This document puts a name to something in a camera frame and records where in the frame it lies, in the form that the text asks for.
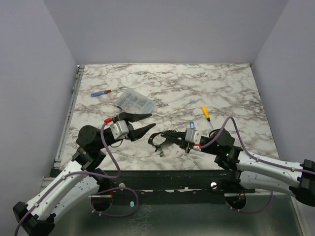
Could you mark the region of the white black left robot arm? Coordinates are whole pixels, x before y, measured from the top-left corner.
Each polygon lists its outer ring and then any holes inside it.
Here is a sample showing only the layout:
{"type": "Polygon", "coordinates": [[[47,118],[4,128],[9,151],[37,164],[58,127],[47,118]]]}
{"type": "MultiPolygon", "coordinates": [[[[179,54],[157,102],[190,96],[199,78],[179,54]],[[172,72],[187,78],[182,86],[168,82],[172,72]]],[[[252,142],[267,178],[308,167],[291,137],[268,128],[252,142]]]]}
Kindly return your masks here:
{"type": "Polygon", "coordinates": [[[101,128],[83,126],[76,140],[78,149],[67,165],[35,197],[13,207],[18,221],[14,234],[23,228],[30,236],[47,236],[57,218],[80,199],[105,193],[110,181],[118,179],[122,173],[109,146],[122,140],[141,139],[155,124],[134,129],[132,123],[151,116],[151,113],[122,112],[105,119],[101,128]]]}

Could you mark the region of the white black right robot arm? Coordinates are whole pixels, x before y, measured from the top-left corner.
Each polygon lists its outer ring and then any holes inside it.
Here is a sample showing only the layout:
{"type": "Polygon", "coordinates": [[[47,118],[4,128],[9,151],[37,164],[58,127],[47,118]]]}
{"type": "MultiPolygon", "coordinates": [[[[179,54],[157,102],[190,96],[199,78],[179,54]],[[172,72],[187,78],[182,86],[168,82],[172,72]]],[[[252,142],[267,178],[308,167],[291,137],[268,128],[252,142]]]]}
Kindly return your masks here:
{"type": "Polygon", "coordinates": [[[200,151],[215,156],[215,163],[239,174],[226,180],[231,192],[240,189],[264,189],[293,196],[307,206],[315,205],[315,163],[305,159],[302,163],[281,161],[235,146],[235,139],[223,129],[215,129],[202,136],[195,129],[164,131],[162,137],[178,145],[186,153],[200,151]]]}

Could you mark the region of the clear plastic screw organizer box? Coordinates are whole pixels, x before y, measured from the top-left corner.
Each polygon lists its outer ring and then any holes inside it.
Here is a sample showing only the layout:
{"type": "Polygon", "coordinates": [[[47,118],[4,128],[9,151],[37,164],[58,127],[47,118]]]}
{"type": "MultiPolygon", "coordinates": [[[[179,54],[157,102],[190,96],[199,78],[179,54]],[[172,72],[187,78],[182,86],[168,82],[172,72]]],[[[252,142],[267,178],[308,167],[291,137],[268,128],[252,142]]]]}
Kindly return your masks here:
{"type": "Polygon", "coordinates": [[[114,104],[123,112],[133,114],[149,114],[156,107],[156,102],[131,88],[127,88],[114,104]]]}

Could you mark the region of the green key tag key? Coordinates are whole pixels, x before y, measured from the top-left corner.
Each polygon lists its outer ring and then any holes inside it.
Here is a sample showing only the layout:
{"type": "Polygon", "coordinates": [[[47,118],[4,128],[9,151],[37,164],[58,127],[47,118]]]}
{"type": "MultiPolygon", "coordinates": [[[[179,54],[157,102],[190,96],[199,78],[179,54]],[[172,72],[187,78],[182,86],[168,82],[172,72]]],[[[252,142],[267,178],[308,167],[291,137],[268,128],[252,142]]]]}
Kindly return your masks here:
{"type": "Polygon", "coordinates": [[[156,145],[155,146],[155,152],[157,152],[159,154],[160,157],[163,157],[164,156],[164,152],[163,152],[163,148],[161,145],[156,145]]]}

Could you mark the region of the yellow handled screwdriver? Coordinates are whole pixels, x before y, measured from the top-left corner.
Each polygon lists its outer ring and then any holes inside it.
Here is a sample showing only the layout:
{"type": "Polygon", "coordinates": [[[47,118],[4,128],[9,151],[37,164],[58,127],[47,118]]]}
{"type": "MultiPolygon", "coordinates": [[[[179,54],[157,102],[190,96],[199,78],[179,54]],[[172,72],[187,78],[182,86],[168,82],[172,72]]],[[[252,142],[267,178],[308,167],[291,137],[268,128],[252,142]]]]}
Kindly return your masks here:
{"type": "Polygon", "coordinates": [[[205,107],[205,106],[202,106],[202,107],[201,107],[201,110],[202,110],[203,115],[205,116],[207,122],[209,123],[210,127],[213,129],[213,126],[212,126],[212,123],[211,123],[211,119],[210,119],[210,116],[209,116],[209,113],[208,113],[206,107],[205,107]]]}

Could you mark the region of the blue red handled screwdriver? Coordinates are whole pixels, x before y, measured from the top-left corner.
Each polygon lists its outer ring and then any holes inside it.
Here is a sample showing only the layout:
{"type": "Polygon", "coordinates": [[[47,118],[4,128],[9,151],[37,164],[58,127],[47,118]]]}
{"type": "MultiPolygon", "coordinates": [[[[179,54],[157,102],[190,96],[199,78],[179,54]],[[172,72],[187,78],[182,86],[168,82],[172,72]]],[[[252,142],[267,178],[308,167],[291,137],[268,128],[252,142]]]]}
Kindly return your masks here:
{"type": "Polygon", "coordinates": [[[106,94],[109,94],[109,93],[111,93],[111,92],[118,91],[118,90],[122,90],[122,89],[124,89],[124,87],[119,87],[119,88],[115,88],[115,89],[108,89],[108,90],[97,91],[97,92],[91,93],[90,96],[91,96],[91,97],[98,97],[98,96],[106,95],[106,94]]]}

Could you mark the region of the black front mounting rail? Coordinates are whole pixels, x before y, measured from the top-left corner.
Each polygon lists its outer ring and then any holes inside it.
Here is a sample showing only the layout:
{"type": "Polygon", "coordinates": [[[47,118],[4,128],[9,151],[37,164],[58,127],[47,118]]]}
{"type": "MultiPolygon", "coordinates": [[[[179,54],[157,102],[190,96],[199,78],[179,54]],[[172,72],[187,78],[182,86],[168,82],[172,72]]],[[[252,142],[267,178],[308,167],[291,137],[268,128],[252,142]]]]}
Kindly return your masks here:
{"type": "Polygon", "coordinates": [[[122,171],[120,177],[105,181],[100,190],[108,194],[91,197],[98,208],[146,205],[224,204],[225,194],[237,196],[254,188],[240,185],[240,172],[227,170],[122,171]]]}

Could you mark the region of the aluminium table edge rail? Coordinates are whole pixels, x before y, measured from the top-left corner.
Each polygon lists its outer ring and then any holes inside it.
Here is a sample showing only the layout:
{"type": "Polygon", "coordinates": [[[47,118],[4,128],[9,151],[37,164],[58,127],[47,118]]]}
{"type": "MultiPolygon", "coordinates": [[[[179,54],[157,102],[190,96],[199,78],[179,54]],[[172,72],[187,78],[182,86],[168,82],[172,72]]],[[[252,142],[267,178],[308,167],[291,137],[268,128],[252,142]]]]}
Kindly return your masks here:
{"type": "Polygon", "coordinates": [[[79,87],[80,87],[80,84],[82,81],[82,76],[83,76],[85,65],[77,65],[77,67],[78,67],[78,70],[77,70],[77,73],[75,75],[74,83],[73,83],[73,86],[71,89],[71,99],[70,99],[69,107],[68,107],[68,110],[66,113],[61,139],[60,139],[60,142],[59,142],[59,145],[57,148],[57,153],[56,153],[56,156],[55,156],[55,159],[53,162],[53,169],[57,169],[61,166],[64,147],[65,147],[65,143],[67,140],[69,127],[70,127],[71,119],[73,116],[73,111],[74,111],[76,99],[78,96],[78,90],[79,90],[79,87]]]}

